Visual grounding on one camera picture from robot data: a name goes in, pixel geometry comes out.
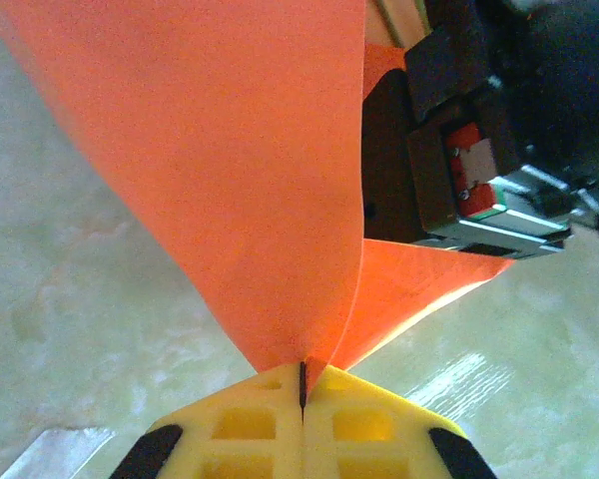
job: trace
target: black rubber pad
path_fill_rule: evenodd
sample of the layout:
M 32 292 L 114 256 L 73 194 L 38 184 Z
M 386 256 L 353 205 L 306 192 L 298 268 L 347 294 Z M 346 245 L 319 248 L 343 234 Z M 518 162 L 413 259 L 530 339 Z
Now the black rubber pad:
M 176 424 L 151 431 L 136 442 L 110 479 L 156 479 L 182 436 Z
M 497 479 L 468 439 L 442 428 L 428 435 L 452 479 Z

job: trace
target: orange paper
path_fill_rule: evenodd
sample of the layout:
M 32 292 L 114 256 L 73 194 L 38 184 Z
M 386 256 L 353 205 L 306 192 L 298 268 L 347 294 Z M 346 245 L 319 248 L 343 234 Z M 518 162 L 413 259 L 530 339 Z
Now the orange paper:
M 0 0 L 59 123 L 236 346 L 257 370 L 312 358 L 310 384 L 505 265 L 372 241 L 362 263 L 363 15 L 361 0 Z

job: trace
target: marble floor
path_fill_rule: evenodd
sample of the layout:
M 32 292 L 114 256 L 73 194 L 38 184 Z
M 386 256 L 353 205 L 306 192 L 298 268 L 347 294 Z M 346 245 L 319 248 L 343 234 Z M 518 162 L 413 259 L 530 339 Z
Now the marble floor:
M 501 479 L 599 479 L 599 239 L 520 262 L 353 373 L 457 421 Z M 116 436 L 249 377 L 195 288 L 0 41 L 0 473 L 44 429 Z

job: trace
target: red component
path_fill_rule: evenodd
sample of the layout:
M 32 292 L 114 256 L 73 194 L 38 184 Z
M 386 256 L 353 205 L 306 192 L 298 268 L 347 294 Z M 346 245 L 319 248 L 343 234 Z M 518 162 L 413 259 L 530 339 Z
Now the red component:
M 481 140 L 479 129 L 474 123 L 469 123 L 445 139 L 446 149 L 450 153 L 450 172 L 457 192 L 459 212 L 465 217 L 487 212 L 497 202 L 495 191 L 490 185 L 469 187 L 461 157 L 458 152 L 455 152 L 455 150 L 470 150 L 470 147 Z

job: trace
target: yellow plastic part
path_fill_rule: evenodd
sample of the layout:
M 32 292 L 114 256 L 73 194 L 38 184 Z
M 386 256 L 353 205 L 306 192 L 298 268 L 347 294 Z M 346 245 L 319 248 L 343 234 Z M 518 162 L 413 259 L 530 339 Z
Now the yellow plastic part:
M 157 421 L 184 432 L 159 479 L 450 479 L 428 430 L 451 421 L 329 366 L 304 409 L 297 364 Z

